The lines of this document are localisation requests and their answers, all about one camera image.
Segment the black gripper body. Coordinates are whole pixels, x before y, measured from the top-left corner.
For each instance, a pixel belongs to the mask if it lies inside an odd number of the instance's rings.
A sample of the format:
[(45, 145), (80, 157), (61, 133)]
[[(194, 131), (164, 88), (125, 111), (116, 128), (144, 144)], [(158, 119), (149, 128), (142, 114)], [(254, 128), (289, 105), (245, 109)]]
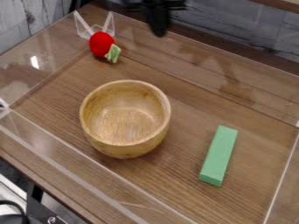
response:
[(124, 0), (124, 7), (130, 11), (137, 11), (142, 7), (164, 6), (168, 10), (184, 10), (185, 0)]

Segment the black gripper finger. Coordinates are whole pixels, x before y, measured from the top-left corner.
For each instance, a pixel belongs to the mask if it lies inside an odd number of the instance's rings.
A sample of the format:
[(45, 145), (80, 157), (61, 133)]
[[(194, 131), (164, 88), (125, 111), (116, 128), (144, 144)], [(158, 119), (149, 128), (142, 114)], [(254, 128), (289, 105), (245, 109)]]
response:
[(162, 37), (169, 27), (169, 11), (164, 4), (145, 6), (145, 18), (150, 31), (156, 37)]

